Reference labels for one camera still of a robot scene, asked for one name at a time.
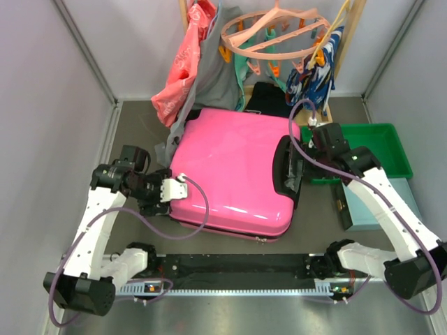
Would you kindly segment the pink hard-shell suitcase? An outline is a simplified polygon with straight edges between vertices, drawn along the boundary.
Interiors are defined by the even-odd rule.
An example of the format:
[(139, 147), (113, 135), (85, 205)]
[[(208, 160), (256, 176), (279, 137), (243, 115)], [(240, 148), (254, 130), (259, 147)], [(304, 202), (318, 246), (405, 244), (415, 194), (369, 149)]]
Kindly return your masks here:
[(182, 225), (275, 240), (290, 227), (300, 180), (291, 163), (291, 138), (300, 129), (288, 119), (206, 107), (185, 123), (170, 169), (185, 174), (188, 195), (170, 203)]

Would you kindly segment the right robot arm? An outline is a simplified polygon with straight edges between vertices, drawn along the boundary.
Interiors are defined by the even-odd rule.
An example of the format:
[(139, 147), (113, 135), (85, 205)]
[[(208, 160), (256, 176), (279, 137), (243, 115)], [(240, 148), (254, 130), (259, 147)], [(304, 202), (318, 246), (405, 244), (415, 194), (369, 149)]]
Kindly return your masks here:
[(410, 299), (446, 280), (446, 243), (429, 230), (401, 198), (373, 152), (352, 148), (336, 123), (313, 126), (309, 162), (341, 179), (369, 209), (390, 240), (393, 251), (348, 239), (332, 243), (326, 268), (334, 276), (348, 270), (380, 278), (401, 299)]

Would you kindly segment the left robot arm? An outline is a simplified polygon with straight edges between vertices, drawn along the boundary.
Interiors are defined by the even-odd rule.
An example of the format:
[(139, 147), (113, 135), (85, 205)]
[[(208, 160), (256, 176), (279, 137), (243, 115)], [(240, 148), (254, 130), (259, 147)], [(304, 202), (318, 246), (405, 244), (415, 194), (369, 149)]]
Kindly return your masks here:
[(43, 279), (50, 307), (104, 316), (130, 280), (160, 273), (161, 259), (155, 247), (141, 242), (131, 242), (117, 258), (103, 264), (112, 227), (128, 198), (138, 201), (141, 214), (167, 212), (168, 206), (160, 202), (161, 186), (171, 171), (149, 173), (150, 161), (148, 151), (125, 145), (119, 158), (92, 172), (87, 205), (73, 244), (59, 269)]

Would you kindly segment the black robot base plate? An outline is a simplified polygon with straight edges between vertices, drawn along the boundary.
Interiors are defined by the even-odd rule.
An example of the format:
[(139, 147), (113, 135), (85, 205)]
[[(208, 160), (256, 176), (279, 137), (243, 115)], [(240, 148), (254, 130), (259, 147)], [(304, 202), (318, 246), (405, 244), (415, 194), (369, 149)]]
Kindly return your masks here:
[(175, 290), (280, 290), (313, 288), (316, 279), (366, 277), (334, 274), (320, 254), (167, 254), (151, 256), (149, 268), (131, 280), (169, 279)]

